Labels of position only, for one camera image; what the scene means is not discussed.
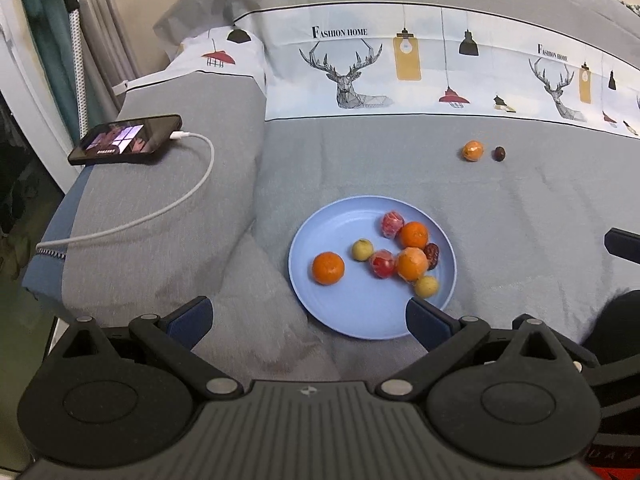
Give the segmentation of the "dark jujube far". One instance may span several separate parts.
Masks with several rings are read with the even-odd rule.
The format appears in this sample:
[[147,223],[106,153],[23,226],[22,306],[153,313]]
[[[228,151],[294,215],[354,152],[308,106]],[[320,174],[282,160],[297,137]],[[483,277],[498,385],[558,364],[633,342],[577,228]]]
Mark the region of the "dark jujube far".
[[495,159],[496,162],[502,162],[503,159],[506,158],[506,150],[503,146],[497,146],[492,151],[492,158]]

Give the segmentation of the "black smartphone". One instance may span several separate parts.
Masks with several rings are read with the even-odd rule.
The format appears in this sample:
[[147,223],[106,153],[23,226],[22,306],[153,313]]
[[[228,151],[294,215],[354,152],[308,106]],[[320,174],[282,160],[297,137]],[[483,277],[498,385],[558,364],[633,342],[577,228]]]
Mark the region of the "black smartphone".
[[163,153],[170,136],[180,130],[177,114],[107,122],[91,128],[67,156],[72,166],[146,164]]

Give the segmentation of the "dried red jujube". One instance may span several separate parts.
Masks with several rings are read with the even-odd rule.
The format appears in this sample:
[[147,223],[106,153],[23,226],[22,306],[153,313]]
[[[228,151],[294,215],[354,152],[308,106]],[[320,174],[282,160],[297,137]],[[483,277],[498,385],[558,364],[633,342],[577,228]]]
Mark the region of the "dried red jujube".
[[438,245],[435,243],[428,243],[424,247],[424,254],[425,254],[425,257],[427,258],[428,270],[435,269],[436,266],[438,265],[439,254],[440,254]]

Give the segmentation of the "printed deer sofa cover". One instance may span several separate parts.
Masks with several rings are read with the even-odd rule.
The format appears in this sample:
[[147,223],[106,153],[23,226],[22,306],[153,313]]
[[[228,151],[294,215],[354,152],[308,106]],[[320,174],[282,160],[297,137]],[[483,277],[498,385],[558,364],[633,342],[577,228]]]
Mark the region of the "printed deer sofa cover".
[[235,62],[127,93],[123,118],[177,114],[188,137],[65,196],[46,235],[73,244],[24,277],[63,320],[124,325],[205,295],[198,352],[240,382],[385,377],[421,347],[328,330],[288,279],[298,228],[356,195],[444,229],[453,315],[529,313],[577,340],[638,286],[603,246],[639,226],[639,18],[620,0],[178,0],[155,31],[176,62]]

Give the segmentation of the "white window frame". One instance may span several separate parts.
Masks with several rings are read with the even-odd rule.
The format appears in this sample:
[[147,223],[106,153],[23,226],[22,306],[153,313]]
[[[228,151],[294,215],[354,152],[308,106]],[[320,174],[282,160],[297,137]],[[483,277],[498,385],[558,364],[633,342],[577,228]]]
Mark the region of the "white window frame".
[[79,174],[67,161],[72,138],[54,102],[21,0],[1,0],[1,94],[50,177],[68,192]]

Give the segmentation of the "yellow small fruit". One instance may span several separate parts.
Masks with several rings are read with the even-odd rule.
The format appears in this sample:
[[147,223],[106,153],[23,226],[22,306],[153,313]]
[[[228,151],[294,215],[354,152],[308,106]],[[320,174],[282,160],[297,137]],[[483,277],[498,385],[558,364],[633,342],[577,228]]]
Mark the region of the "yellow small fruit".
[[356,240],[356,242],[352,244],[350,252],[352,253],[352,258],[354,260],[365,262],[374,254],[375,248],[370,240],[360,238],[360,240]]

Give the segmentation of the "bare orange mandarin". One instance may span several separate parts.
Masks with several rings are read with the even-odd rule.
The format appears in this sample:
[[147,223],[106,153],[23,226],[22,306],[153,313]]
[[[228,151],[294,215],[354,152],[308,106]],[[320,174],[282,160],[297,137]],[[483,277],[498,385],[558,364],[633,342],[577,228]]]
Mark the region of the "bare orange mandarin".
[[430,240],[430,233],[424,223],[410,221],[400,229],[397,237],[403,248],[424,249]]

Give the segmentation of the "red tomato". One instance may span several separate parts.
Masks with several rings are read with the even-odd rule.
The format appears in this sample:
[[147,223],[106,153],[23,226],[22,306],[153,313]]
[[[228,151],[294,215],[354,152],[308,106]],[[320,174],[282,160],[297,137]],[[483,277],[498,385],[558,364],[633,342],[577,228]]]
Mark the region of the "red tomato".
[[381,249],[370,255],[370,269],[372,273],[381,280],[391,278],[396,269],[396,258],[392,252],[387,249]]

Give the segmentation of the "red fruit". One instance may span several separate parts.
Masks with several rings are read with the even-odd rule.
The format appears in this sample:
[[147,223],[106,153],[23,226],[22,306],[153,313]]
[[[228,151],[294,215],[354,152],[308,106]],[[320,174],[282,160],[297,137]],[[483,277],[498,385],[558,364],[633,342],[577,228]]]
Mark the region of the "red fruit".
[[387,211],[381,220],[381,232],[392,240],[405,225],[404,217],[396,210]]

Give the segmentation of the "yellow-green small fruit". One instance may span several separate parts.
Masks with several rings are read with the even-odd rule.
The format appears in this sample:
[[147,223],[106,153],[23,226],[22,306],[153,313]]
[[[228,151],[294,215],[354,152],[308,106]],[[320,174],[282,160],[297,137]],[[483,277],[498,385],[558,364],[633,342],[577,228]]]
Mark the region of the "yellow-green small fruit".
[[423,275],[413,284],[414,294],[426,299],[435,296],[439,292],[439,281],[431,275]]

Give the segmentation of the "orange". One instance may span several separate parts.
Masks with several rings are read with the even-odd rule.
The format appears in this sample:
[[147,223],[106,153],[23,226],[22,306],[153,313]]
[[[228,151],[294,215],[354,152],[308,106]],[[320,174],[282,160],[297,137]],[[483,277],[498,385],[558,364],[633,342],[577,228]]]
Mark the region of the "orange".
[[428,269],[425,252],[416,247],[403,249],[396,257],[396,274],[406,282],[418,280]]
[[467,162],[478,162],[484,155],[484,145],[477,140],[471,140],[463,145],[461,155]]

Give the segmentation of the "grey curtain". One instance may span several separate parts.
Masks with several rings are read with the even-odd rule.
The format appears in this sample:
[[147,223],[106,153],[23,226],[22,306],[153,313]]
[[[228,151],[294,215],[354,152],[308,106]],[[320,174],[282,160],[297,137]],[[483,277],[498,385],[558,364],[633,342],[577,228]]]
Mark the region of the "grey curtain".
[[112,119],[124,102],[118,86],[137,78],[139,66],[115,0],[78,2],[89,94],[104,117]]

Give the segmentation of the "blue round plate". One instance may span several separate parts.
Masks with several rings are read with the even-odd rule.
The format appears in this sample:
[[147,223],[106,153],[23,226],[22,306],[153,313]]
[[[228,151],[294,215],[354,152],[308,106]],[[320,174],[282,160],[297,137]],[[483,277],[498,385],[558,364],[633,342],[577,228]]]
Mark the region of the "blue round plate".
[[[439,248],[431,270],[438,292],[427,301],[445,309],[457,283],[457,259],[445,231],[425,212],[394,198],[360,195],[342,198],[314,212],[298,229],[288,252],[288,276],[302,306],[317,321],[339,334],[364,340],[407,336],[406,305],[413,286],[394,275],[378,278],[370,266],[352,258],[352,244],[370,240],[376,250],[396,255],[398,240],[382,234],[384,214],[396,211],[405,221],[427,227],[428,240]],[[322,252],[334,252],[345,263],[344,276],[333,285],[321,285],[312,276],[312,262]]]

